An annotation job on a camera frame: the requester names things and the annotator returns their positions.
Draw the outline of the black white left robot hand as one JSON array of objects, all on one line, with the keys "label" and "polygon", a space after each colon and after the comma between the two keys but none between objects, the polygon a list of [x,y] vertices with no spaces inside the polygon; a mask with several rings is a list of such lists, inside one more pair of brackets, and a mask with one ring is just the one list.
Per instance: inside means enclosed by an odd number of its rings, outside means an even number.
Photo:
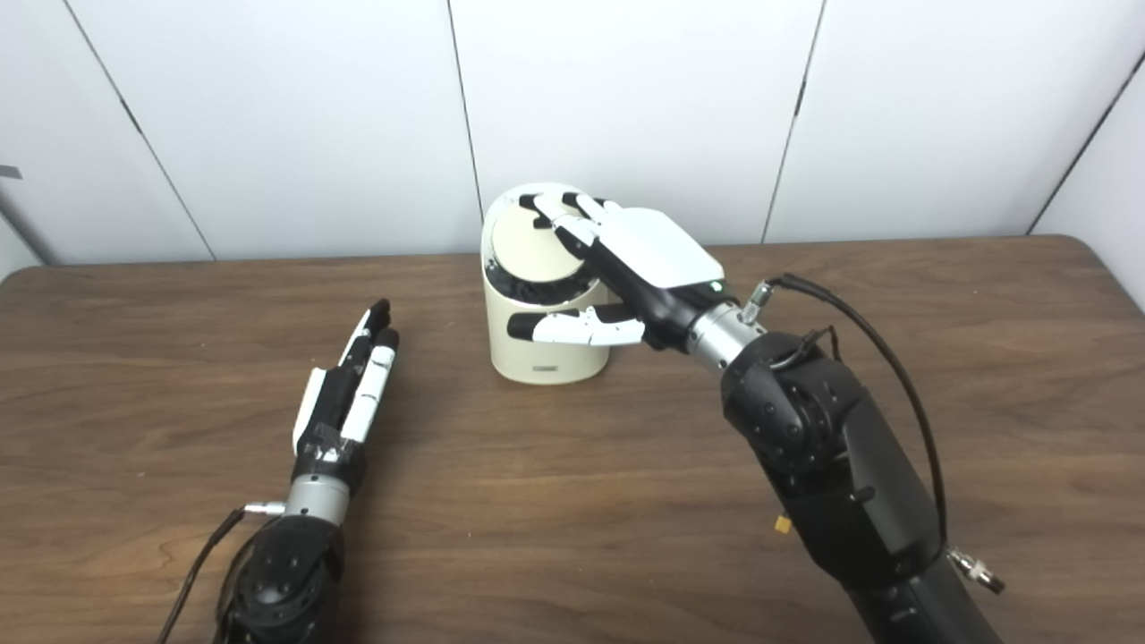
[{"label": "black white left robot hand", "polygon": [[326,477],[349,496],[368,477],[368,435],[376,424],[400,335],[390,327],[390,301],[380,299],[361,315],[338,364],[311,370],[292,431],[291,479]]}]

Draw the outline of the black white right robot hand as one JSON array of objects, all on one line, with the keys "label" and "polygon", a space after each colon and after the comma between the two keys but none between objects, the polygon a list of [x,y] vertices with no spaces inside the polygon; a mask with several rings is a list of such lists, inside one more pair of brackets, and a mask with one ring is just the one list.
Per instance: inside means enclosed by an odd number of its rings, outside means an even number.
[{"label": "black white right robot hand", "polygon": [[564,251],[618,301],[589,309],[515,313],[506,331],[518,341],[621,346],[646,343],[686,353],[690,327],[737,299],[720,262],[658,209],[626,209],[589,194],[520,196],[555,231]]}]

